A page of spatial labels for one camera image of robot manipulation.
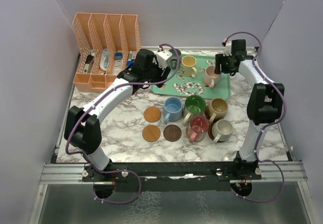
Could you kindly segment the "light pink mug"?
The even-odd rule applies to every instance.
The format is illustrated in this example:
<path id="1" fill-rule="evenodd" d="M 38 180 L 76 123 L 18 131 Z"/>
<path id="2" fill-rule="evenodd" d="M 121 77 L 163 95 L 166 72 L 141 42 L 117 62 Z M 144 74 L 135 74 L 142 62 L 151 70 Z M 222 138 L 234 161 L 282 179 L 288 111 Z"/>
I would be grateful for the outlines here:
<path id="1" fill-rule="evenodd" d="M 208 66 L 205 69 L 204 83 L 209 88 L 214 88 L 220 81 L 221 74 L 216 74 L 216 66 Z"/>

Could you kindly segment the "green floral tray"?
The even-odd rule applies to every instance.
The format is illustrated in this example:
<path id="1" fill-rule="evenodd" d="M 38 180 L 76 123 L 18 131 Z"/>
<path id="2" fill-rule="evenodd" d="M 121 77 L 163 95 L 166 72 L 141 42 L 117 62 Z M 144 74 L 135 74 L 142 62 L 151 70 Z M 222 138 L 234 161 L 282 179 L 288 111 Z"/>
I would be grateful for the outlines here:
<path id="1" fill-rule="evenodd" d="M 214 57 L 205 55 L 195 55 L 197 60 L 198 75 L 196 78 L 184 77 L 180 71 L 166 82 L 163 87 L 159 88 L 155 85 L 151 86 L 153 93 L 170 96 L 188 97 L 190 95 L 199 95 L 204 99 L 222 98 L 228 99 L 231 96 L 230 76 L 223 74 L 220 77 L 219 83 L 209 88 L 204 83 L 204 70 L 208 66 L 215 64 Z"/>

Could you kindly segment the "light wood coaster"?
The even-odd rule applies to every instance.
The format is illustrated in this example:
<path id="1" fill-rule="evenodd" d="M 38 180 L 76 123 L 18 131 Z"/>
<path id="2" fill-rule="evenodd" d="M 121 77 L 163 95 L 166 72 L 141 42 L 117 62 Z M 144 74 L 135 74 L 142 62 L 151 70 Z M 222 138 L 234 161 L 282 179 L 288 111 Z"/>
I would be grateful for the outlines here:
<path id="1" fill-rule="evenodd" d="M 144 111 L 144 118 L 146 121 L 154 123 L 161 118 L 161 111 L 155 106 L 150 106 Z"/>
<path id="2" fill-rule="evenodd" d="M 148 125 L 143 129 L 142 136 L 148 142 L 155 142 L 160 138 L 160 129 L 156 125 Z"/>

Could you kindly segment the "tan beige mug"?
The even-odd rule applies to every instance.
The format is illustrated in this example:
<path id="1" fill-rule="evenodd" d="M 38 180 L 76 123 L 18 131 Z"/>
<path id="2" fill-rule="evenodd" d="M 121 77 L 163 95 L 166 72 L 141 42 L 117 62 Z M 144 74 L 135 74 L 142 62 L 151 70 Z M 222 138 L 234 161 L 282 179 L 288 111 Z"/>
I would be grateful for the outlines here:
<path id="1" fill-rule="evenodd" d="M 215 120 L 213 122 L 223 119 L 226 116 L 227 112 L 228 112 L 228 104 L 222 98 L 213 99 L 207 105 L 207 108 L 209 108 L 210 110 L 213 110 L 217 114 L 217 116 L 216 116 L 216 118 L 215 118 Z"/>

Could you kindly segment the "blue mug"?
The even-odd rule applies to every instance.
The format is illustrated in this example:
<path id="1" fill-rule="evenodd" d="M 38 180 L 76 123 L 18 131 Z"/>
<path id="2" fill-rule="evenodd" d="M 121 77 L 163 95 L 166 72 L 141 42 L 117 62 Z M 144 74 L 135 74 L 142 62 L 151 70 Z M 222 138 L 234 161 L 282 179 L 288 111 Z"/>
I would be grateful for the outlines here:
<path id="1" fill-rule="evenodd" d="M 178 121 L 182 117 L 183 104 L 179 98 L 167 98 L 163 106 L 164 124 Z"/>

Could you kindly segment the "peach plastic file organizer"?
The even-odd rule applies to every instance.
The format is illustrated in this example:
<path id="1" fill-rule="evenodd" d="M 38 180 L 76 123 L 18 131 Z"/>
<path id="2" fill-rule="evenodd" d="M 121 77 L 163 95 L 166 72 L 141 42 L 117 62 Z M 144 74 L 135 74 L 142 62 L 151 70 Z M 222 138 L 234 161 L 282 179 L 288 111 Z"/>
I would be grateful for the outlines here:
<path id="1" fill-rule="evenodd" d="M 80 51 L 74 85 L 101 93 L 141 49 L 137 15 L 77 13 L 73 27 Z"/>

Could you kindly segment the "green mug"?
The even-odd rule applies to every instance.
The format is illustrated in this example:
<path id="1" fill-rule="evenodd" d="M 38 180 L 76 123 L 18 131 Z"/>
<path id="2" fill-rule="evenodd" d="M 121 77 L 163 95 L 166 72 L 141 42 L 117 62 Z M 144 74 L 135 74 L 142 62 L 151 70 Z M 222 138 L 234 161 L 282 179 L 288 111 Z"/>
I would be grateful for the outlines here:
<path id="1" fill-rule="evenodd" d="M 190 95 L 186 98 L 183 110 L 182 125 L 187 125 L 193 117 L 203 115 L 206 109 L 205 100 L 199 95 Z"/>

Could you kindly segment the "white speckled mug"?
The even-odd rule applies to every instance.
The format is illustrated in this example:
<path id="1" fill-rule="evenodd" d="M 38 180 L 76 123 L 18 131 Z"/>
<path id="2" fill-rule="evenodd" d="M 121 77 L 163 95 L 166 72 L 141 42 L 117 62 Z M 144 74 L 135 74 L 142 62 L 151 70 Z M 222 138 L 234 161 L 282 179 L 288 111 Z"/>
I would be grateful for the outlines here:
<path id="1" fill-rule="evenodd" d="M 225 142 L 233 134 L 233 125 L 229 121 L 221 119 L 213 125 L 211 132 L 214 136 L 213 142 Z"/>

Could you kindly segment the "red floral mug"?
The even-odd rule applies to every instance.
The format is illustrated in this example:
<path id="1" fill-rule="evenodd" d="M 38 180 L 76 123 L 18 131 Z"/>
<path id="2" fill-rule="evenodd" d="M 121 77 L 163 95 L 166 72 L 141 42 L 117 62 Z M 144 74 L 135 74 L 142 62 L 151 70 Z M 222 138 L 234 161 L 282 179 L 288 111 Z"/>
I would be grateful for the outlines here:
<path id="1" fill-rule="evenodd" d="M 190 124 L 190 138 L 189 142 L 199 142 L 204 139 L 206 133 L 209 129 L 210 123 L 209 120 L 204 116 L 195 116 L 192 118 Z"/>

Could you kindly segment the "dark walnut coaster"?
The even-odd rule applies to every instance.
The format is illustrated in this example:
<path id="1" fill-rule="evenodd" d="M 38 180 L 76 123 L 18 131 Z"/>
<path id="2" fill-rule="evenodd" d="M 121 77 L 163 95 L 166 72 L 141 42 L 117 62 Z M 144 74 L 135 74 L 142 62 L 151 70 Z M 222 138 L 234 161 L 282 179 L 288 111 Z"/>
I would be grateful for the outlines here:
<path id="1" fill-rule="evenodd" d="M 171 124 L 164 128 L 163 134 L 166 140 L 175 142 L 181 138 L 182 131 L 177 125 Z"/>

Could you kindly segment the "woven rattan coaster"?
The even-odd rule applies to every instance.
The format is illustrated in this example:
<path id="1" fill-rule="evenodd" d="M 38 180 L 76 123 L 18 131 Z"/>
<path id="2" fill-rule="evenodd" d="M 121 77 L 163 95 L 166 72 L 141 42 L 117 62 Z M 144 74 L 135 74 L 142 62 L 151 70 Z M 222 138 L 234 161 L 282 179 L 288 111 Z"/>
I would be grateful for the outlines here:
<path id="1" fill-rule="evenodd" d="M 185 131 L 185 133 L 186 133 L 186 137 L 189 139 L 190 138 L 190 132 L 189 132 L 189 129 L 190 129 L 190 126 L 187 126 L 186 127 L 186 131 Z"/>

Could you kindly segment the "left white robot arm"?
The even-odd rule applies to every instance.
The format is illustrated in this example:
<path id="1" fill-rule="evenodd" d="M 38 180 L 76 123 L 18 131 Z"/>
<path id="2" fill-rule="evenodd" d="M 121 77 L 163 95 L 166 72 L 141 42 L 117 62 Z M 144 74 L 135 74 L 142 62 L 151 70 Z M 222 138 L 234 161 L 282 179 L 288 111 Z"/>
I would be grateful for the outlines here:
<path id="1" fill-rule="evenodd" d="M 109 113 L 123 100 L 145 85 L 162 87 L 171 68 L 173 53 L 166 49 L 153 52 L 140 49 L 134 63 L 118 73 L 112 85 L 96 99 L 83 107 L 69 109 L 64 138 L 95 166 L 94 175 L 101 181 L 110 178 L 110 158 L 101 148 L 100 125 Z"/>

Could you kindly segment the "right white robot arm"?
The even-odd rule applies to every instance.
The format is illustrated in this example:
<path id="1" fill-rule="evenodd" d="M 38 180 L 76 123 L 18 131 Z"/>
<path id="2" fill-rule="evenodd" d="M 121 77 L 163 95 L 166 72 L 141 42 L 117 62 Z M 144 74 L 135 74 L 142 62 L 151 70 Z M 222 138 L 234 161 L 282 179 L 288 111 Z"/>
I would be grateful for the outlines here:
<path id="1" fill-rule="evenodd" d="M 247 58 L 246 40 L 225 39 L 223 53 L 215 55 L 216 74 L 241 74 L 252 87 L 247 105 L 249 126 L 246 138 L 235 159 L 232 174 L 243 179 L 255 172 L 259 163 L 258 154 L 268 129 L 281 118 L 283 111 L 283 84 L 274 83 L 259 68 L 256 57 Z"/>

